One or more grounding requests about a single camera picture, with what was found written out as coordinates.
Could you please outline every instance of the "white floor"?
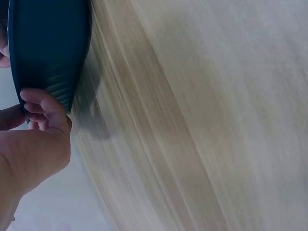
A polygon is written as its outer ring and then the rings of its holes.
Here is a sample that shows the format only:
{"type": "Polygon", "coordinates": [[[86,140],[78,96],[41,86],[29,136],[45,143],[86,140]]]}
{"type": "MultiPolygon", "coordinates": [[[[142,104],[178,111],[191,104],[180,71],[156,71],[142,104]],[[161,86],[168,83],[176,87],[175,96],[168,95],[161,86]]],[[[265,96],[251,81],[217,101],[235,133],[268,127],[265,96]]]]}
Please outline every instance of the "white floor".
{"type": "MultiPolygon", "coordinates": [[[[0,109],[18,104],[10,69],[0,69],[0,109]]],[[[8,231],[108,231],[72,141],[69,166],[26,195],[8,231]]]]}

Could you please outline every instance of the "hand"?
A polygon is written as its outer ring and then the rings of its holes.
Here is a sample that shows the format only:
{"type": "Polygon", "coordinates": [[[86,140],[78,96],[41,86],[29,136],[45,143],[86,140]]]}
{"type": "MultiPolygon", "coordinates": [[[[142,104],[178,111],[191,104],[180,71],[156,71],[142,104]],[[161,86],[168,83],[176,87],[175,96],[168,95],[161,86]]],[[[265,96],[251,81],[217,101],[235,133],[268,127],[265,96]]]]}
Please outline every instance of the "hand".
{"type": "Polygon", "coordinates": [[[29,130],[8,131],[25,121],[19,106],[0,111],[0,155],[23,196],[68,165],[72,123],[46,91],[25,89],[21,97],[29,130]]]}
{"type": "Polygon", "coordinates": [[[7,37],[8,11],[9,0],[0,0],[0,68],[10,67],[7,37]]]}

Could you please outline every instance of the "wood grain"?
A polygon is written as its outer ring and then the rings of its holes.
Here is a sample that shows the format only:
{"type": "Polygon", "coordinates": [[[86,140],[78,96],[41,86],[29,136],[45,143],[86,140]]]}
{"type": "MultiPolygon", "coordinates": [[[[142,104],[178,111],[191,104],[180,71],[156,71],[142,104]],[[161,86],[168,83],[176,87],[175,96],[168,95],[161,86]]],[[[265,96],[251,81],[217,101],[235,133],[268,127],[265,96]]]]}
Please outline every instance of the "wood grain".
{"type": "Polygon", "coordinates": [[[119,231],[308,230],[305,0],[93,0],[74,134],[119,231]]]}

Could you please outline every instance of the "skin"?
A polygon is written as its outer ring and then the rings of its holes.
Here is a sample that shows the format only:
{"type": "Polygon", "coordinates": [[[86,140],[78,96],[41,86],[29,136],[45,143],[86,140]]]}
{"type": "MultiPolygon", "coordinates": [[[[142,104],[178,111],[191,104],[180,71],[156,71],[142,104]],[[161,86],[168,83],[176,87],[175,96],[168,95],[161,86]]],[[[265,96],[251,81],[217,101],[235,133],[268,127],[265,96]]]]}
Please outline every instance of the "skin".
{"type": "MultiPolygon", "coordinates": [[[[10,67],[8,0],[0,0],[0,68],[10,67]]],[[[0,231],[9,227],[21,198],[70,161],[71,120],[44,90],[23,89],[19,105],[0,110],[0,231]],[[11,130],[30,120],[28,130],[11,130]]]]}

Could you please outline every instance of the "forearm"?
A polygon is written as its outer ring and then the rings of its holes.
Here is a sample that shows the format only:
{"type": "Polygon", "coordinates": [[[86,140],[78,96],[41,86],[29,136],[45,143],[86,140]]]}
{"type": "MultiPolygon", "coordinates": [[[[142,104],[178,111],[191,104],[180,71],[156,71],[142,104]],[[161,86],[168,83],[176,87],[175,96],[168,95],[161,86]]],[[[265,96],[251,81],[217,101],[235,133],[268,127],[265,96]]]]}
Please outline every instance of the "forearm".
{"type": "Polygon", "coordinates": [[[0,231],[6,231],[10,225],[20,199],[13,173],[0,154],[0,231]]]}

